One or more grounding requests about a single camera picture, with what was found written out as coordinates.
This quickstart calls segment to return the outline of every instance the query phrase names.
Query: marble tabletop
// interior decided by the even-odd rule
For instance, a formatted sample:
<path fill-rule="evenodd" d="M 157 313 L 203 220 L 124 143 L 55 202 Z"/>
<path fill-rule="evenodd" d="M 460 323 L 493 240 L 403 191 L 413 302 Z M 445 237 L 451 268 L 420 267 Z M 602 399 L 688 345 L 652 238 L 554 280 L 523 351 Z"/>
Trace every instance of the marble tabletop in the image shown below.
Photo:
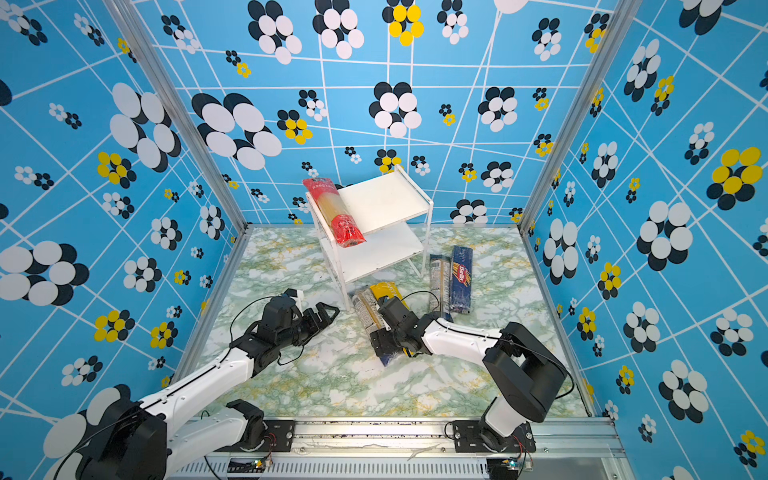
<path fill-rule="evenodd" d="M 423 239 L 425 228 L 415 227 L 414 231 Z M 433 227 L 430 237 L 430 253 L 450 255 L 454 245 L 474 249 L 472 311 L 455 314 L 457 324 L 500 328 L 510 321 L 520 322 L 565 363 L 553 320 L 516 229 Z M 414 258 L 417 264 L 420 260 L 420 256 Z M 385 280 L 396 282 L 402 295 L 429 289 L 428 276 L 419 278 L 407 262 L 354 285 Z M 244 306 L 287 288 L 303 290 L 312 306 L 321 301 L 342 306 L 313 228 L 254 228 L 199 364 L 227 348 L 231 320 Z M 429 295 L 416 294 L 406 302 L 421 316 L 428 300 Z M 240 315 L 233 326 L 236 338 L 260 319 L 265 303 L 258 302 Z M 284 349 L 281 362 L 295 358 L 300 351 L 298 347 Z M 570 381 L 566 383 L 563 392 L 570 386 Z M 331 327 L 306 346 L 298 360 L 285 366 L 273 363 L 219 397 L 207 410 L 213 413 L 232 400 L 245 399 L 267 416 L 480 416 L 497 395 L 498 388 L 484 369 L 455 358 L 401 355 L 384 367 L 356 314 L 342 311 Z M 586 416 L 578 391 L 555 400 L 549 415 Z"/>

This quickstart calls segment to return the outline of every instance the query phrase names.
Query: blue floral wallpaper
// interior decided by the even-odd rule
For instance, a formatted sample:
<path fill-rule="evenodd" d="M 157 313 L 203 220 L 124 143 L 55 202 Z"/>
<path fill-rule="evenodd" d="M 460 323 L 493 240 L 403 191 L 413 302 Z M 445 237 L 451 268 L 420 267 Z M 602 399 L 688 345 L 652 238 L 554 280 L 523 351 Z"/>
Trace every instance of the blue floral wallpaper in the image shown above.
<path fill-rule="evenodd" d="M 439 223 L 513 223 L 616 0 L 132 2 L 246 218 L 400 164 Z"/>
<path fill-rule="evenodd" d="M 766 27 L 644 0 L 523 232 L 643 480 L 768 478 Z"/>
<path fill-rule="evenodd" d="M 237 232 L 102 2 L 0 20 L 0 478 L 52 478 L 53 425 L 170 382 Z"/>

